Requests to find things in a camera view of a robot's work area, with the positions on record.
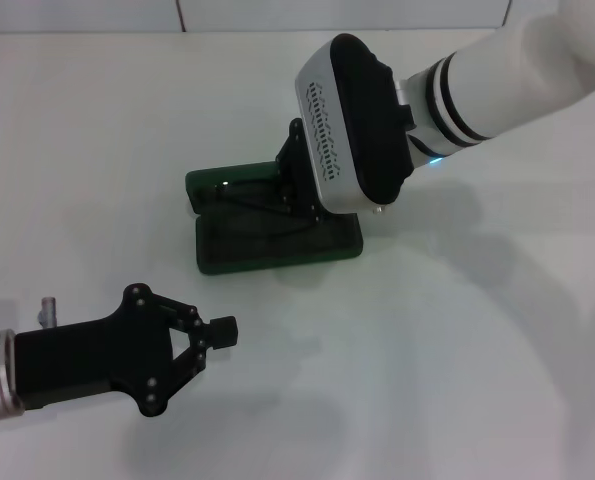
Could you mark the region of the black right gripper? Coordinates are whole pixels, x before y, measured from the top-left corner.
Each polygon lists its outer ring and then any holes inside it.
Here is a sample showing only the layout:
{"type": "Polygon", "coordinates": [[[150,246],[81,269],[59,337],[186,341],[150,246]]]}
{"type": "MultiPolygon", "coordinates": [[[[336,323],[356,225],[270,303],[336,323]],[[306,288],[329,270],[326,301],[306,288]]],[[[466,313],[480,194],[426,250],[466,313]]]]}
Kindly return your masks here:
{"type": "Polygon", "coordinates": [[[320,203],[301,118],[296,118],[290,123],[289,144],[284,144],[280,149],[276,163],[281,197],[285,198],[292,214],[306,214],[313,223],[324,222],[327,213],[320,203]]]}

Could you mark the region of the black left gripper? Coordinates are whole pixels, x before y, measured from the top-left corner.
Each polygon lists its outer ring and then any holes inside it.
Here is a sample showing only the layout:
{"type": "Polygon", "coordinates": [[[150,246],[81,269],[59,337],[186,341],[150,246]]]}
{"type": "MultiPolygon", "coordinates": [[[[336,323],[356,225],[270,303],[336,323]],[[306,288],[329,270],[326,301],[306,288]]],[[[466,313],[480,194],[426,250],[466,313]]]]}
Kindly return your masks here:
{"type": "Polygon", "coordinates": [[[154,417],[205,369],[208,349],[230,348],[237,340],[234,316],[204,322],[195,305],[132,284],[103,319],[16,335],[16,393],[26,409],[36,410],[116,391],[154,417]],[[167,325],[189,336],[189,347],[173,361],[167,325]]]}

